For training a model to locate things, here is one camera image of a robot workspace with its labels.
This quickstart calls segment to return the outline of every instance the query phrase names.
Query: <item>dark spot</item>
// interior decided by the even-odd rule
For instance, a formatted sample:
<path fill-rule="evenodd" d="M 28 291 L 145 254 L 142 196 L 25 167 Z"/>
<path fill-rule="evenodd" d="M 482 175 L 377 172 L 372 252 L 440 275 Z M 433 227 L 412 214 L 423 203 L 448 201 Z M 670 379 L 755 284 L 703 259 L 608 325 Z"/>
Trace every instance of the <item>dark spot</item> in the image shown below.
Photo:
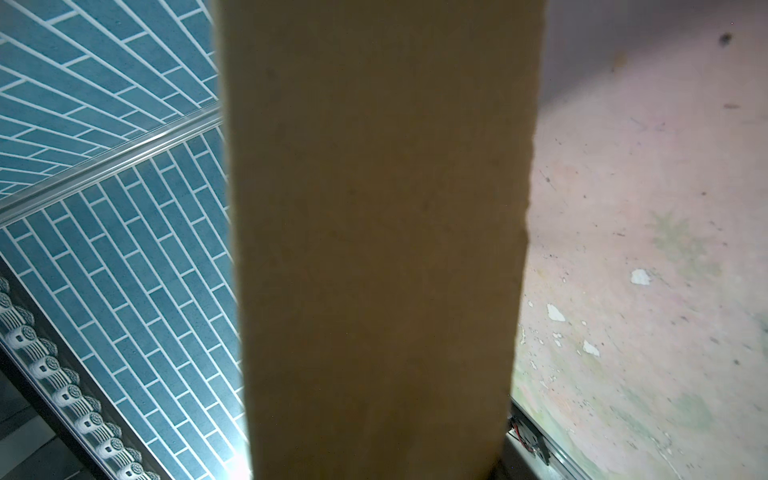
<path fill-rule="evenodd" d="M 720 43 L 721 47 L 727 47 L 730 45 L 731 40 L 733 40 L 733 34 L 727 31 L 720 36 L 720 40 L 718 40 L 718 42 Z"/>

